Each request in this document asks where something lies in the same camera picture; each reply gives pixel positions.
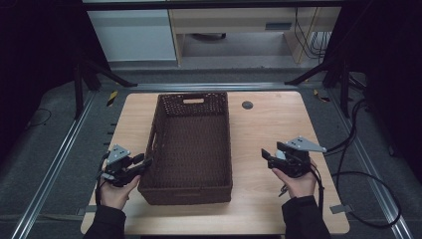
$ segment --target metal bracket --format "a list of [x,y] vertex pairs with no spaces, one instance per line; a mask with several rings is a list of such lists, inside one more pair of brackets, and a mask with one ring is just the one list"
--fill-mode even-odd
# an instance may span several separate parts
[[342,205],[342,204],[331,206],[329,209],[331,210],[332,214],[337,214],[340,212],[348,213],[348,212],[354,211],[350,205]]
[[318,144],[315,144],[302,136],[287,141],[286,146],[300,151],[326,152],[325,147],[321,147]]
[[77,210],[77,216],[85,216],[85,214],[87,212],[96,212],[97,211],[97,207],[94,205],[89,205],[86,207],[80,207]]
[[111,152],[109,153],[108,159],[106,161],[107,165],[113,164],[119,160],[121,160],[122,158],[129,156],[130,155],[130,151],[119,146],[118,144],[115,144],[112,149]]

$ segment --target black cable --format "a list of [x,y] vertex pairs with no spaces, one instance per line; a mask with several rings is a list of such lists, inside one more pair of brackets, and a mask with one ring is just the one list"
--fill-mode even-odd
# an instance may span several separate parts
[[[297,34],[297,28],[298,27],[301,30],[301,34],[305,39],[304,44],[302,43],[302,41],[298,37],[298,34]],[[321,44],[320,44],[319,48],[317,48],[317,47],[315,47],[315,42],[317,43],[318,33],[314,33],[313,39],[312,39],[312,42],[311,42],[311,46],[309,46],[308,45],[308,37],[305,36],[304,30],[302,29],[301,24],[299,23],[299,20],[298,20],[298,8],[295,8],[295,36],[296,36],[296,39],[298,40],[298,42],[301,44],[302,49],[304,50],[304,52],[305,52],[305,54],[307,55],[308,58],[318,59],[318,61],[320,61],[320,59],[324,57],[326,47],[325,47],[325,49],[322,49],[322,47],[323,47],[324,42],[327,44],[326,34],[327,34],[326,32],[324,32],[322,34]],[[317,56],[317,57],[310,56],[307,52],[307,49],[312,55]]]
[[100,206],[102,204],[102,193],[101,189],[102,186],[105,184],[105,181],[101,183],[102,181],[102,173],[103,173],[103,164],[105,163],[106,158],[108,158],[109,152],[104,154],[102,157],[102,160],[100,161],[99,170],[97,174],[97,186],[96,186],[96,205]]
[[348,138],[346,138],[343,142],[339,143],[338,145],[329,148],[326,152],[332,152],[336,149],[339,149],[345,145],[348,145],[351,141],[352,138],[354,138],[354,135],[356,134],[356,117],[357,117],[357,112],[358,110],[360,110],[361,108],[361,104],[363,104],[366,101],[366,99],[362,99],[359,102],[357,102],[352,110],[352,125],[351,125],[351,129],[350,129],[350,134],[348,136]]
[[47,109],[44,109],[44,108],[39,108],[39,109],[37,109],[36,110],[36,112],[37,111],[44,111],[44,112],[47,112],[48,114],[49,114],[49,116],[46,118],[46,119],[44,119],[42,122],[38,122],[38,123],[35,123],[35,124],[29,124],[28,126],[27,126],[27,128],[30,128],[30,127],[34,127],[34,126],[38,126],[38,125],[41,125],[41,124],[44,124],[44,123],[46,123],[49,119],[50,119],[50,117],[52,116],[52,112],[50,112],[49,110],[47,110]]
[[322,210],[323,210],[323,190],[324,190],[324,188],[322,186],[322,179],[320,177],[320,173],[317,170],[317,168],[313,164],[311,164],[311,166],[314,168],[314,170],[311,170],[311,173],[316,178],[316,182],[317,182],[317,186],[318,186],[317,207],[320,211],[320,214],[322,214]]
[[308,55],[308,52],[307,52],[307,49],[305,48],[305,45],[302,43],[302,41],[298,37],[298,34],[297,34],[297,27],[298,26],[299,26],[299,28],[300,28],[300,30],[302,32],[302,35],[305,38],[305,45],[307,45],[308,50],[309,50],[310,49],[310,46],[308,46],[308,44],[307,44],[307,37],[305,37],[305,34],[302,31],[302,27],[301,27],[301,25],[299,24],[299,21],[298,21],[298,8],[295,8],[295,31],[294,32],[295,32],[296,39],[298,40],[299,44],[301,44],[302,49],[304,50],[304,52],[305,52],[305,54],[307,55],[308,58],[310,58],[310,59],[317,59],[316,57],[310,57],[310,55]]
[[393,226],[393,225],[395,225],[397,223],[397,221],[400,219],[401,213],[402,213],[401,205],[400,205],[400,202],[398,201],[397,197],[394,195],[393,191],[391,190],[391,188],[385,182],[383,182],[382,180],[380,180],[379,178],[377,178],[377,177],[375,177],[373,175],[370,175],[370,174],[365,173],[365,172],[360,172],[360,171],[343,171],[343,172],[333,173],[331,176],[336,176],[337,178],[339,178],[340,175],[345,175],[345,174],[368,176],[368,177],[374,179],[375,181],[381,183],[388,190],[388,192],[390,193],[390,195],[391,195],[391,197],[392,197],[392,199],[393,199],[393,201],[394,201],[394,203],[396,204],[396,207],[397,207],[397,216],[396,216],[396,218],[392,222],[390,222],[388,224],[383,224],[383,225],[379,225],[379,224],[374,224],[374,223],[367,222],[367,221],[361,219],[360,217],[356,216],[352,212],[349,212],[348,214],[350,214],[356,220],[360,221],[361,223],[363,223],[363,224],[365,224],[367,226],[375,227],[375,228],[379,228],[379,229],[390,228],[391,226]]
[[356,137],[356,134],[357,134],[357,129],[356,129],[356,118],[357,118],[357,113],[358,113],[358,111],[363,107],[363,103],[365,102],[365,99],[363,99],[363,100],[360,100],[359,102],[357,102],[355,105],[354,105],[354,107],[353,107],[353,110],[352,110],[352,127],[351,127],[351,130],[350,130],[350,135],[349,135],[349,137],[344,141],[344,142],[342,142],[342,143],[340,143],[340,144],[338,144],[337,146],[335,146],[334,148],[336,149],[336,148],[338,148],[338,146],[340,145],[340,146],[343,146],[343,150],[341,150],[341,152],[342,152],[342,154],[341,154],[341,157],[340,157],[340,161],[339,161],[339,164],[338,164],[338,169],[337,169],[337,173],[333,173],[331,176],[335,176],[336,177],[336,179],[335,179],[335,187],[337,188],[337,191],[338,191],[338,197],[339,197],[339,199],[340,199],[340,201],[341,201],[341,203],[343,203],[342,202],[342,198],[341,198],[341,194],[339,193],[339,178],[340,178],[340,176],[341,175],[344,175],[344,174],[357,174],[357,175],[364,175],[364,176],[368,176],[368,177],[370,177],[370,178],[372,178],[372,179],[374,179],[374,180],[376,180],[376,181],[378,181],[379,183],[381,183],[387,190],[388,190],[388,192],[390,193],[390,195],[391,195],[391,197],[393,198],[393,200],[394,200],[394,202],[395,202],[395,204],[396,204],[396,206],[397,206],[397,217],[392,221],[392,222],[390,222],[390,223],[388,223],[388,224],[384,224],[384,225],[379,225],[379,224],[374,224],[374,223],[370,223],[370,222],[367,222],[367,221],[365,221],[365,220],[363,220],[363,219],[361,219],[360,217],[358,217],[358,216],[356,216],[354,213],[352,213],[352,212],[349,212],[349,214],[352,216],[352,217],[354,217],[356,220],[358,220],[358,221],[360,221],[361,223],[363,223],[363,224],[365,224],[365,225],[367,225],[367,226],[370,226],[370,227],[374,227],[374,228],[379,228],[379,229],[384,229],[384,228],[390,228],[391,226],[393,226],[394,224],[396,224],[397,223],[397,221],[400,219],[400,217],[401,217],[401,206],[400,206],[400,203],[399,203],[399,201],[398,201],[398,199],[395,197],[395,195],[394,195],[394,193],[392,192],[392,190],[391,190],[391,188],[390,187],[388,187],[388,185],[386,185],[383,181],[381,181],[379,178],[377,178],[377,177],[375,177],[375,176],[372,176],[372,175],[370,175],[370,174],[368,174],[368,173],[365,173],[365,172],[359,172],[359,171],[341,171],[341,167],[342,167],[342,164],[343,164],[343,162],[344,162],[344,156],[345,156],[345,153],[346,153],[346,151],[347,151],[347,149],[348,149],[348,147],[351,145],[351,142],[355,139],[355,137]]

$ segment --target basket handle slot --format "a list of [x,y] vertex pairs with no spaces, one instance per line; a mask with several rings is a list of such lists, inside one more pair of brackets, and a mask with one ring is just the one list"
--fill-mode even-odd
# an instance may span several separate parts
[[203,104],[204,101],[205,100],[203,98],[200,98],[200,99],[183,99],[184,104]]
[[180,192],[174,193],[175,197],[197,197],[201,196],[201,192]]

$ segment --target hand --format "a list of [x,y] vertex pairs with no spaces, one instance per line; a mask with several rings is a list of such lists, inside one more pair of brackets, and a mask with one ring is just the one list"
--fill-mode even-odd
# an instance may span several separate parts
[[115,209],[123,209],[126,201],[129,199],[130,192],[139,183],[140,176],[136,176],[132,182],[123,187],[115,187],[108,182],[104,182],[102,179],[102,205],[107,207],[113,207]]
[[[316,164],[311,160],[311,164],[315,167]],[[289,190],[291,198],[305,197],[314,195],[317,180],[311,172],[299,178],[291,178],[285,175],[282,171],[273,168],[273,172],[283,181]]]

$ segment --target sleeve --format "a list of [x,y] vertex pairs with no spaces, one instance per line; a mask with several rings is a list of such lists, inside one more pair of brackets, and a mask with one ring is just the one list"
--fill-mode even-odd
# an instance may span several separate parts
[[88,229],[84,239],[123,239],[125,220],[126,215],[121,210],[99,206],[93,225]]
[[294,197],[282,208],[286,239],[331,238],[313,196]]

